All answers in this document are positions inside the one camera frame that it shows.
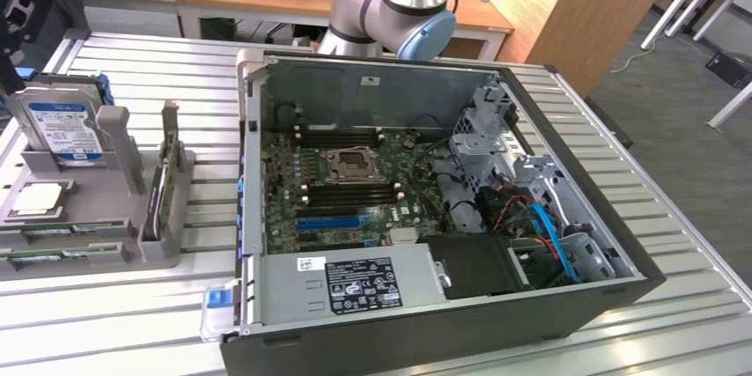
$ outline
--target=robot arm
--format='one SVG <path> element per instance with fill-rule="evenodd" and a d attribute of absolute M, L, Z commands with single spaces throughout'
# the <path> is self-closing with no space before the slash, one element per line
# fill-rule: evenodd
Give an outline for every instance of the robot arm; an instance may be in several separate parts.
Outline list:
<path fill-rule="evenodd" d="M 26 85 L 15 73 L 11 55 L 22 43 L 34 43 L 55 0 L 0 0 L 0 92 L 24 90 Z"/>
<path fill-rule="evenodd" d="M 431 60 L 447 47 L 456 20 L 447 0 L 334 0 L 319 53 Z"/>

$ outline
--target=black box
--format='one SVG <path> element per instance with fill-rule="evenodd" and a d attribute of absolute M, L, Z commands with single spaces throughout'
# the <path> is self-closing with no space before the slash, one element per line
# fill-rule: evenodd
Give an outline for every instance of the black box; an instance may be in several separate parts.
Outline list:
<path fill-rule="evenodd" d="M 744 88 L 752 82 L 752 57 L 747 55 L 719 52 L 706 68 L 735 88 Z"/>

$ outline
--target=barcode sticker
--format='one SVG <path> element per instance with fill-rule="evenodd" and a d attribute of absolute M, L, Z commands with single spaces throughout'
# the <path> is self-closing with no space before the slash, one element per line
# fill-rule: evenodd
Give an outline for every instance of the barcode sticker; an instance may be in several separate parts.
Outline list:
<path fill-rule="evenodd" d="M 306 272 L 308 270 L 324 270 L 324 264 L 327 264 L 326 257 L 299 257 L 298 271 Z"/>

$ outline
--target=blue hard drive label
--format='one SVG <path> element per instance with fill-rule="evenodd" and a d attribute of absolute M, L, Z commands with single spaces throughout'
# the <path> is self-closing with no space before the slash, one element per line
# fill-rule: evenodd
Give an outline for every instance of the blue hard drive label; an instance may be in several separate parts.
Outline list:
<path fill-rule="evenodd" d="M 58 157 L 92 160 L 103 156 L 103 146 L 92 128 L 95 123 L 83 105 L 30 103 L 28 108 L 50 151 Z"/>
<path fill-rule="evenodd" d="M 326 270 L 335 314 L 402 306 L 400 286 L 390 257 L 327 263 Z"/>

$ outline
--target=cable on floor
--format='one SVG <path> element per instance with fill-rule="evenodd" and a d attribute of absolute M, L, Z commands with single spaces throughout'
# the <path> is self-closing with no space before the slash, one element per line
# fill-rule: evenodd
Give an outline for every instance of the cable on floor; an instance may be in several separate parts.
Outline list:
<path fill-rule="evenodd" d="M 656 51 L 656 43 L 659 42 L 660 39 L 663 39 L 667 35 L 662 34 L 660 37 L 658 37 L 652 43 L 650 43 L 650 49 L 647 52 L 639 53 L 634 56 L 630 57 L 630 59 L 627 60 L 627 63 L 624 63 L 624 66 L 622 68 L 619 68 L 618 70 L 611 70 L 608 73 L 610 74 L 618 74 L 620 72 L 623 72 L 624 70 L 627 70 L 627 68 L 630 67 L 630 64 L 632 62 L 634 59 L 638 59 L 639 57 L 647 56 L 651 53 L 654 53 Z"/>
<path fill-rule="evenodd" d="M 695 51 L 696 51 L 698 53 L 700 53 L 704 57 L 714 57 L 712 55 L 708 55 L 708 53 L 703 52 L 699 48 L 696 48 L 696 47 L 695 47 L 695 44 L 691 43 L 690 41 L 684 40 L 684 39 L 682 38 L 682 36 L 679 36 L 678 39 L 679 39 L 679 41 L 682 41 L 684 44 L 687 44 L 691 48 L 694 48 Z"/>

